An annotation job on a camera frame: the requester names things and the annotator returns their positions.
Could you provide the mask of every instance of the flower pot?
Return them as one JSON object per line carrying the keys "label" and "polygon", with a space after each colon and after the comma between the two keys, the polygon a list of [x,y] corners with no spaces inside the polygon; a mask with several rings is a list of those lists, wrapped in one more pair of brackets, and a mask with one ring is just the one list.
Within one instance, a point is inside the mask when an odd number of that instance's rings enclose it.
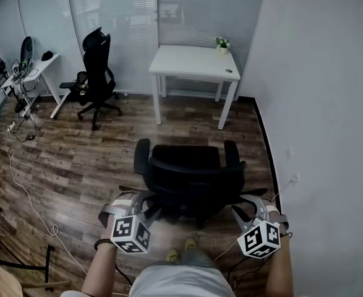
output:
{"label": "flower pot", "polygon": [[221,47],[220,52],[221,54],[228,54],[228,49],[226,47]]}

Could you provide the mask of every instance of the white t-shirt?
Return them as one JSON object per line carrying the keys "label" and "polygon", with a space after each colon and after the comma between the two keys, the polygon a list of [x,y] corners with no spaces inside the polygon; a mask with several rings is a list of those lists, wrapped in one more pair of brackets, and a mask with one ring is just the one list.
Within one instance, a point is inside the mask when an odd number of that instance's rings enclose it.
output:
{"label": "white t-shirt", "polygon": [[[136,278],[130,297],[234,297],[219,270],[203,267],[151,266]],[[61,297],[86,297],[66,291]]]}

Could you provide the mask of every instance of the gray pants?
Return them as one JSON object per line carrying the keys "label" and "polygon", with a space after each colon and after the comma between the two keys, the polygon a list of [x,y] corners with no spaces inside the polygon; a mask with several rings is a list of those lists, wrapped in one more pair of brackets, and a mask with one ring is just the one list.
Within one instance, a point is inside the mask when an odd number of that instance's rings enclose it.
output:
{"label": "gray pants", "polygon": [[151,264],[150,266],[164,266],[164,265],[189,265],[206,267],[208,269],[218,269],[216,264],[200,249],[188,249],[182,253],[181,261],[178,262],[167,262],[159,261]]}

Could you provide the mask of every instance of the person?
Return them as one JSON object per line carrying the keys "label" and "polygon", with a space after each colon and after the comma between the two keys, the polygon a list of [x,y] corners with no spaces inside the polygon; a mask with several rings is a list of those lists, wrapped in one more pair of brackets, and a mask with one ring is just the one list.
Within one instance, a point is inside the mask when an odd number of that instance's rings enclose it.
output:
{"label": "person", "polygon": [[[109,239],[114,217],[102,239]],[[283,225],[280,233],[286,234]],[[184,253],[179,257],[175,249],[168,252],[166,261],[147,267],[136,278],[130,297],[232,297],[234,292],[215,263],[201,251],[194,239],[188,238]],[[113,293],[117,247],[103,243],[89,268],[81,292],[66,291],[61,297],[111,297]],[[266,285],[268,297],[292,297],[293,278],[289,251],[289,236],[281,237],[281,248],[273,253]]]}

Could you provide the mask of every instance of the white cube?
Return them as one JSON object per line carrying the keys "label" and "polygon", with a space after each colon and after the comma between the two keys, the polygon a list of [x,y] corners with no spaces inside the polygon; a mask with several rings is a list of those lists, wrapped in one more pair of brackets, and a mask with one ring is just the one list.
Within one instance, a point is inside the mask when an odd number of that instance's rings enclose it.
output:
{"label": "white cube", "polygon": [[150,237],[148,228],[135,215],[114,221],[111,241],[125,253],[147,253]]}
{"label": "white cube", "polygon": [[279,224],[264,220],[237,239],[243,254],[263,259],[280,248]]}

